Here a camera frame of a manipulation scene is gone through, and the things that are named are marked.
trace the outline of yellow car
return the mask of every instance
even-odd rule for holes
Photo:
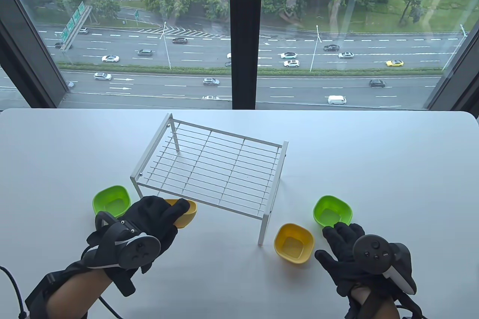
[[[388,67],[399,67],[402,65],[404,65],[404,62],[402,62],[400,59],[390,59],[386,62],[386,66]]]

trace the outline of green road sign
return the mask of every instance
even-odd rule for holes
[[[78,11],[80,11],[80,13],[84,13],[85,11],[85,4],[83,3],[80,3],[80,5],[78,6]]]
[[[73,20],[70,19],[70,21],[68,21],[67,23],[68,32],[72,32],[74,27],[75,27],[75,24],[73,23]]]
[[[61,39],[63,40],[63,42],[68,39],[68,34],[70,34],[70,32],[66,28],[63,29],[63,32],[61,33]]]
[[[77,11],[75,11],[75,12],[73,13],[73,21],[75,21],[75,23],[77,23],[78,20],[80,20],[80,13],[79,13],[79,11],[77,10]]]

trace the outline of window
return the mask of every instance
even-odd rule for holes
[[[62,107],[231,108],[229,0],[20,2],[70,92]]]
[[[5,71],[0,68],[0,111],[7,108],[29,108],[30,106],[10,81]]]
[[[328,97],[341,95],[348,107],[427,108],[438,84],[462,81],[448,71],[478,21],[478,5],[478,0],[262,0],[258,105],[330,109]],[[299,66],[285,62],[283,54],[290,51]],[[371,86],[372,79],[385,86]]]

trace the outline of white metal rack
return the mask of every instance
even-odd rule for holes
[[[167,114],[130,176],[141,187],[262,221],[262,245],[288,142],[282,145],[174,119]]]

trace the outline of plastic bowl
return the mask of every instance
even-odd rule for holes
[[[276,253],[294,264],[308,261],[314,248],[314,237],[309,231],[293,223],[283,225],[274,240]]]
[[[99,211],[110,213],[115,218],[125,214],[130,208],[130,196],[125,187],[115,185],[99,192],[93,199],[95,215]]]
[[[334,196],[323,196],[313,209],[313,217],[323,227],[332,227],[337,222],[351,224],[353,211],[351,207]]]
[[[174,205],[178,199],[165,199],[165,201],[170,205]],[[187,199],[187,201],[190,204],[190,209],[174,222],[175,227],[178,229],[186,227],[196,216],[196,202],[190,201],[189,199]]]

